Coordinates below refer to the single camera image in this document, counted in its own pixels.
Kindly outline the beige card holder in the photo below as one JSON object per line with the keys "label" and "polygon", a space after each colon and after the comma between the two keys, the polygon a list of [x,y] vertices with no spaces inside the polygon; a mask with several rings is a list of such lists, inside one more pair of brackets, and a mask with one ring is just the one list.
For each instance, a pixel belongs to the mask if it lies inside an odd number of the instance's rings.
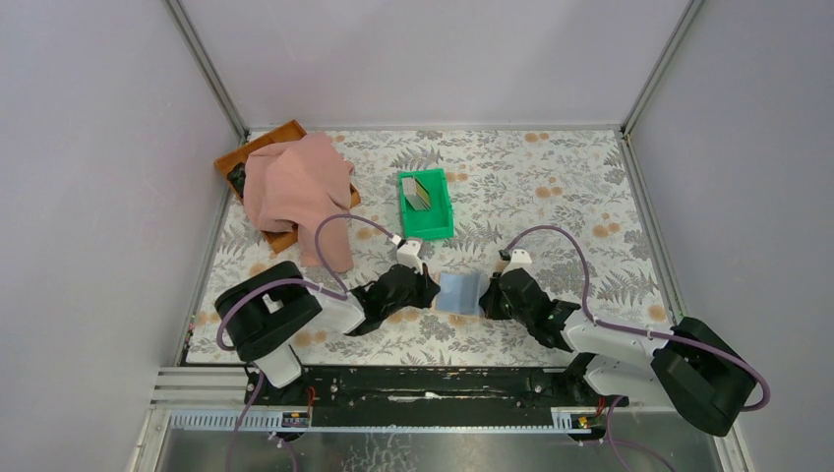
{"label": "beige card holder", "polygon": [[479,304],[487,290],[487,280],[483,273],[440,272],[438,284],[441,291],[434,301],[436,311],[475,318],[484,316]]}

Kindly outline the green plastic bin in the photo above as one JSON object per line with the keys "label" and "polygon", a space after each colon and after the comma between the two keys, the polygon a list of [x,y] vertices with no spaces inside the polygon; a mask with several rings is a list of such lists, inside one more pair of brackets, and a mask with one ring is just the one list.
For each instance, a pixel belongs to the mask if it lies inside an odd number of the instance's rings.
{"label": "green plastic bin", "polygon": [[[403,183],[409,178],[418,181],[427,190],[430,203],[428,209],[417,210],[407,200]],[[449,239],[454,235],[452,202],[446,173],[441,168],[399,172],[397,191],[401,225],[407,238],[432,241]]]}

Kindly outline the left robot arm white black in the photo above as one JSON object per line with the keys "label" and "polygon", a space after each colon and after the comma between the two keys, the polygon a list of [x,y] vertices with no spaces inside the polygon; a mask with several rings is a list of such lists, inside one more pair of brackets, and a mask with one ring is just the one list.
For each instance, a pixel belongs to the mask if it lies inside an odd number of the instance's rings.
{"label": "left robot arm white black", "polygon": [[377,280],[345,294],[322,287],[283,262],[222,292],[214,301],[221,323],[217,344],[254,365],[275,388],[302,376],[291,347],[305,328],[362,336],[404,308],[431,307],[441,286],[428,268],[393,265]]}

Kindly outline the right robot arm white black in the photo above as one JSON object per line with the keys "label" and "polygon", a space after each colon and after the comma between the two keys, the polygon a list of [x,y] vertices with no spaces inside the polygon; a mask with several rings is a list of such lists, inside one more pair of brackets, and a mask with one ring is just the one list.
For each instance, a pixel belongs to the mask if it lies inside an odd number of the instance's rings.
{"label": "right robot arm white black", "polygon": [[552,299],[523,268],[496,272],[479,299],[491,320],[513,320],[546,348],[574,354],[569,370],[605,396],[674,408],[703,433],[724,437],[757,385],[704,322],[670,330],[592,322],[577,303]]}

